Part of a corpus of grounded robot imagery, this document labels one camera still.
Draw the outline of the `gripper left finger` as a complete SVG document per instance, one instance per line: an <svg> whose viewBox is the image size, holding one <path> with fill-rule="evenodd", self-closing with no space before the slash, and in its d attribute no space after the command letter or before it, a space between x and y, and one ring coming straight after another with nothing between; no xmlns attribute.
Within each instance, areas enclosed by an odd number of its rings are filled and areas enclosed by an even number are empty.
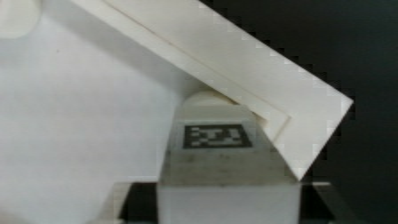
<svg viewBox="0 0 398 224"><path fill-rule="evenodd" d="M159 224L157 183L116 183L100 212L100 224Z"/></svg>

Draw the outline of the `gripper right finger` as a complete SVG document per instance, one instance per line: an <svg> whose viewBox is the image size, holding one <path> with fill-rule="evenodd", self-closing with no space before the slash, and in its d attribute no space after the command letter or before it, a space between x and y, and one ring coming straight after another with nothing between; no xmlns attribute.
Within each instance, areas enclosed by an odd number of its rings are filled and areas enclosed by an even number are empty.
<svg viewBox="0 0 398 224"><path fill-rule="evenodd" d="M356 214L329 182L303 187L299 224L356 224Z"/></svg>

